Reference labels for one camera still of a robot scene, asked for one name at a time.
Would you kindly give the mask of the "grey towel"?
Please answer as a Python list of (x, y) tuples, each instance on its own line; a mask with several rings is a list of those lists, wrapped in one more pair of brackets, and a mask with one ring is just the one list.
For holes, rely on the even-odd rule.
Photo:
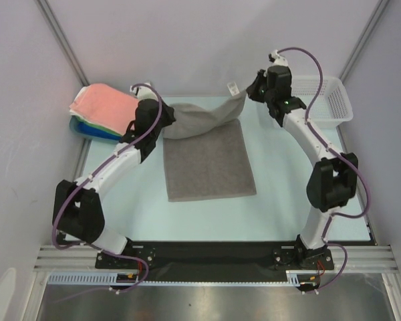
[(246, 90), (232, 90), (219, 105), (174, 103), (176, 122), (163, 131), (170, 202), (256, 195), (239, 117)]

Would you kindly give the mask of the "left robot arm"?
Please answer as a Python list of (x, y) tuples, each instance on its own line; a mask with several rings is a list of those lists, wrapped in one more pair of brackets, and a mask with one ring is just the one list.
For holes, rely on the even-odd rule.
[(120, 138), (112, 154), (92, 173), (71, 182), (62, 180), (55, 190), (53, 242), (58, 248), (57, 232), (110, 252), (120, 268), (134, 259), (130, 240), (107, 227), (102, 200), (129, 170), (137, 167), (156, 147), (162, 129), (176, 122), (174, 109), (163, 100), (152, 98), (138, 102), (135, 119)]

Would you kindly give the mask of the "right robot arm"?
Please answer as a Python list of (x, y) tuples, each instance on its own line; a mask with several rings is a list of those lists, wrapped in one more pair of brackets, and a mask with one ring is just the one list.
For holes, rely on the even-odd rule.
[(353, 153), (331, 151), (291, 85), (287, 66), (271, 66), (257, 72), (247, 95), (266, 104), (269, 115), (297, 141), (313, 167), (306, 186), (311, 210), (288, 263), (310, 270), (327, 255), (327, 234), (336, 213), (356, 194), (358, 159)]

